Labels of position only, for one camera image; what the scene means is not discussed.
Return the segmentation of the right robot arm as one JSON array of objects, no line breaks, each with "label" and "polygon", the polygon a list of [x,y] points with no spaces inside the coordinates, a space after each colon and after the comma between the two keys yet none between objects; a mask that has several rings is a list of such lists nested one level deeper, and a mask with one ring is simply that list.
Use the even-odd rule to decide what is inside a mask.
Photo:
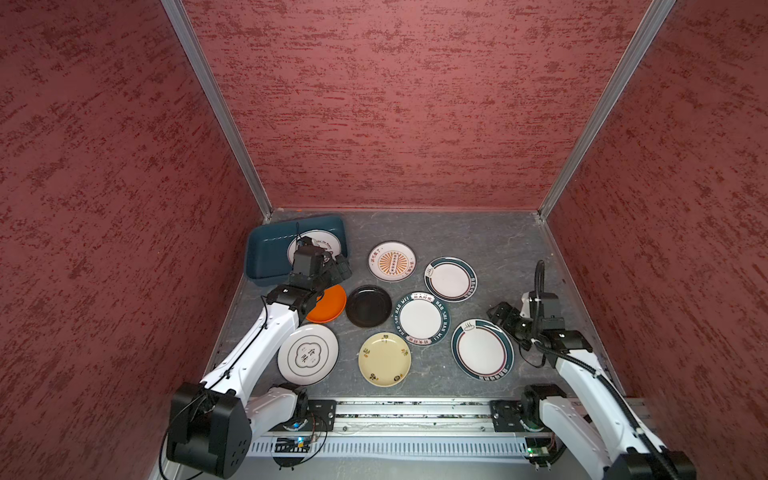
[{"label": "right robot arm", "polygon": [[568,398],[555,384],[525,387],[516,402],[496,401],[496,423],[512,419],[528,431],[550,431],[555,451],[534,454],[535,465],[550,465],[567,450],[592,479],[695,479],[696,467],[681,451],[669,449],[635,413],[601,368],[594,349],[577,330],[563,328],[557,317],[525,318],[501,302],[487,311],[488,319],[527,349],[542,354],[575,394]]}]

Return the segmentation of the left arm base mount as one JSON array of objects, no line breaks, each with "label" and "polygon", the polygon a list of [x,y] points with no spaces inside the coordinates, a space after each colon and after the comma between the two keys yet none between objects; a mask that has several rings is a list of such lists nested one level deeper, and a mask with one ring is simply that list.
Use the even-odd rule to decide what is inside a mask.
[{"label": "left arm base mount", "polygon": [[320,433],[330,432],[334,429],[336,410],[338,402],[336,400],[309,400],[306,404],[306,411],[301,420],[292,419],[284,422],[275,428],[278,432],[311,432]]}]

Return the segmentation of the small green rimmed plate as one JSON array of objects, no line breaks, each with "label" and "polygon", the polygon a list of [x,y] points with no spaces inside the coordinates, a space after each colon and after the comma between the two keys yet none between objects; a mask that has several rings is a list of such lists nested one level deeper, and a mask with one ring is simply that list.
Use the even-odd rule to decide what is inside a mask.
[{"label": "small green rimmed plate", "polygon": [[471,298],[478,287],[472,266],[456,257],[438,257],[425,268],[427,290],[443,301],[458,303]]}]

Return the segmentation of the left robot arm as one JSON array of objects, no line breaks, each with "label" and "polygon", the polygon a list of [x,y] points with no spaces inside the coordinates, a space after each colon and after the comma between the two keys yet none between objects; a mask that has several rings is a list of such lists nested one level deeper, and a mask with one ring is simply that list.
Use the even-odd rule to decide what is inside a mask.
[{"label": "left robot arm", "polygon": [[287,281],[263,296],[262,311],[246,335],[203,379],[185,382],[174,393],[158,462],[228,479],[245,460],[253,437],[295,418],[294,390],[273,387],[258,398],[251,394],[325,291],[351,275],[344,255],[300,238]]}]

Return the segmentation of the large green red rimmed plate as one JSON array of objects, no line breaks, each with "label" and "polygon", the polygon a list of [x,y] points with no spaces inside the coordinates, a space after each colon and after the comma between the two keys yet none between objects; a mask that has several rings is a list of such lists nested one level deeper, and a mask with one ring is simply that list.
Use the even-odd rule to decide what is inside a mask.
[{"label": "large green red rimmed plate", "polygon": [[511,340],[487,320],[469,319],[460,323],[452,334],[450,345],[460,370],[473,379],[498,381],[514,366]]}]

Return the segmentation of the white plate red characters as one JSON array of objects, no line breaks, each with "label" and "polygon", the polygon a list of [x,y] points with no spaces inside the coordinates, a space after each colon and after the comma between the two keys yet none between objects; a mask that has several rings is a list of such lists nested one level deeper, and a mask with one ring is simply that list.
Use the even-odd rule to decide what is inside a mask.
[{"label": "white plate red characters", "polygon": [[295,252],[298,249],[298,241],[301,238],[308,238],[316,247],[322,247],[330,252],[334,258],[342,253],[342,245],[339,238],[327,230],[315,229],[300,233],[295,237],[287,249],[287,258],[290,264],[294,263]]}]

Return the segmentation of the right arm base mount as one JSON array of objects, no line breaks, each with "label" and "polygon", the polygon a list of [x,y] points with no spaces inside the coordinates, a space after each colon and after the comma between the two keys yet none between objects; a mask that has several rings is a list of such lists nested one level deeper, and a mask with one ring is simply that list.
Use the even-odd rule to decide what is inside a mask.
[{"label": "right arm base mount", "polygon": [[538,400],[492,400],[490,418],[496,433],[549,433],[539,414]]}]

